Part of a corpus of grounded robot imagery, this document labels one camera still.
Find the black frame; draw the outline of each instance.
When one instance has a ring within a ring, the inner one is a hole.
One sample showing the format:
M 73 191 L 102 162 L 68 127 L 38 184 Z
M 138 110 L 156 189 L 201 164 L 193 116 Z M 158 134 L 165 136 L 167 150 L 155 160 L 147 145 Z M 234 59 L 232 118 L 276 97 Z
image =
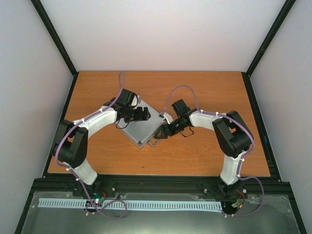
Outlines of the black frame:
M 31 0 L 36 11 L 38 12 L 42 22 L 47 28 L 51 38 L 53 39 L 56 47 L 61 53 L 68 69 L 73 75 L 73 81 L 64 105 L 64 109 L 60 118 L 60 121 L 64 120 L 65 114 L 71 99 L 79 72 L 75 69 L 69 55 L 66 52 L 64 45 L 62 44 L 54 26 L 52 25 L 46 11 L 40 0 Z M 266 156 L 268 167 L 270 170 L 270 177 L 261 177 L 260 180 L 263 184 L 265 194 L 271 195 L 287 195 L 289 197 L 299 230 L 301 233 L 307 233 L 304 227 L 297 203 L 293 196 L 289 182 L 282 182 L 278 171 L 278 167 L 275 161 L 275 157 L 272 152 L 270 141 L 264 126 L 264 122 L 260 113 L 259 106 L 257 104 L 256 97 L 254 95 L 253 86 L 251 83 L 251 75 L 254 72 L 256 66 L 263 57 L 265 51 L 273 40 L 275 34 L 286 18 L 287 14 L 294 5 L 295 0 L 286 0 L 278 16 L 276 17 L 272 27 L 266 35 L 263 43 L 257 51 L 254 59 L 252 60 L 248 70 L 242 72 L 242 77 L 245 83 L 246 92 L 250 101 L 250 105 L 253 111 L 253 116 L 257 125 L 257 129 L 260 135 L 262 147 Z M 16 234 L 21 233 L 33 194 L 36 191 L 71 191 L 76 195 L 84 196 L 81 186 L 75 181 L 72 175 L 68 174 L 50 174 L 47 173 L 50 165 L 52 155 L 48 156 L 46 166 L 43 172 L 42 178 L 35 179 L 28 199 L 26 201 L 23 213 L 20 217 Z M 108 192 L 108 196 L 114 196 L 115 193 L 180 193 L 180 194 L 194 194 L 204 198 L 213 198 L 218 201 L 227 201 L 234 198 L 223 198 L 219 195 L 213 195 L 204 192 L 204 189 L 219 182 L 217 176 L 137 176 L 137 175 L 99 175 L 102 181 L 105 181 L 105 188 Z M 261 189 L 259 184 L 255 180 L 241 181 L 240 187 L 245 188 L 250 194 L 260 194 Z

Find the brown table surface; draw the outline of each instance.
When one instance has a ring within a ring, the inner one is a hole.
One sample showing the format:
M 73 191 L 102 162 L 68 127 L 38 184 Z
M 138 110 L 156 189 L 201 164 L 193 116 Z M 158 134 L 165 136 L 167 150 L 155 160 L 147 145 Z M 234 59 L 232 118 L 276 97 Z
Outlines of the brown table surface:
M 180 84 L 195 90 L 199 107 L 206 111 L 226 113 L 236 110 L 253 133 L 255 151 L 246 157 L 242 176 L 270 176 L 256 128 L 244 82 L 240 72 L 127 71 L 125 88 L 139 94 L 155 110 L 161 112 L 168 94 Z M 73 121 L 98 110 L 119 92 L 118 71 L 81 71 L 71 97 L 65 119 Z M 184 99 L 195 107 L 187 88 L 177 89 L 167 108 L 175 118 L 171 104 Z M 87 159 L 99 174 L 217 176 L 224 154 L 215 133 L 193 128 L 195 134 L 180 134 L 162 140 L 156 147 L 139 149 L 115 125 L 94 134 L 88 142 Z M 54 160 L 49 173 L 66 173 Z

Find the white wall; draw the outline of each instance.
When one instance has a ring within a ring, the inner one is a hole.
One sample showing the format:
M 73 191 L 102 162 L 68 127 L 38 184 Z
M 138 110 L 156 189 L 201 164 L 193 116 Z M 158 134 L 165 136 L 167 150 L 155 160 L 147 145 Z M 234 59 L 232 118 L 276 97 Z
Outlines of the white wall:
M 246 71 L 285 0 L 43 0 L 78 70 Z
M 41 177 L 72 77 L 30 1 L 0 1 L 0 233 Z
M 273 152 L 312 233 L 312 5 L 297 1 L 252 75 Z

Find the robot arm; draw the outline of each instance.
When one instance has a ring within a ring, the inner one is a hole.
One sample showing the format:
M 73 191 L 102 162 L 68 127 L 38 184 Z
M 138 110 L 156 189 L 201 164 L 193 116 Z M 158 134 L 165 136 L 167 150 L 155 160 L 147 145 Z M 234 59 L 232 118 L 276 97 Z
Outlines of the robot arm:
M 172 119 L 164 113 L 167 123 L 163 124 L 155 133 L 155 139 L 164 139 L 182 132 L 186 127 L 203 127 L 215 131 L 218 143 L 224 153 L 223 169 L 220 174 L 223 182 L 229 186 L 238 181 L 240 176 L 241 161 L 250 148 L 251 141 L 244 131 L 233 122 L 215 113 L 207 113 L 191 110 L 185 102 L 180 99 L 172 105 L 178 119 Z M 249 133 L 249 129 L 236 111 L 231 111 L 226 116 L 237 121 Z
M 114 98 L 105 103 L 98 111 L 85 118 L 73 122 L 62 121 L 53 141 L 51 154 L 55 156 L 64 136 L 74 125 L 79 124 L 69 135 L 69 139 L 66 139 L 63 143 L 58 154 L 58 160 L 67 165 L 88 185 L 92 185 L 98 176 L 86 159 L 88 139 L 103 127 L 115 123 L 121 118 L 129 123 L 148 120 L 151 116 L 147 107 L 137 107 L 140 98 L 131 91 L 123 89 L 115 104 L 103 111 L 113 100 Z

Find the white slotted strip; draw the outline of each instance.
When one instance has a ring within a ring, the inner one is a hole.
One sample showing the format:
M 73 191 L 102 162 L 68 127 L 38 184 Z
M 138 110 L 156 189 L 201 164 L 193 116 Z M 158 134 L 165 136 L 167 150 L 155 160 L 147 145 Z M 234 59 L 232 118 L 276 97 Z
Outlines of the white slotted strip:
M 103 206 L 111 202 L 106 200 Z M 87 199 L 40 198 L 38 207 L 42 208 L 76 208 L 86 207 Z M 215 201 L 137 201 L 125 200 L 130 211 L 210 211 L 221 212 L 221 202 Z M 121 202 L 114 202 L 106 207 L 108 210 L 124 210 Z

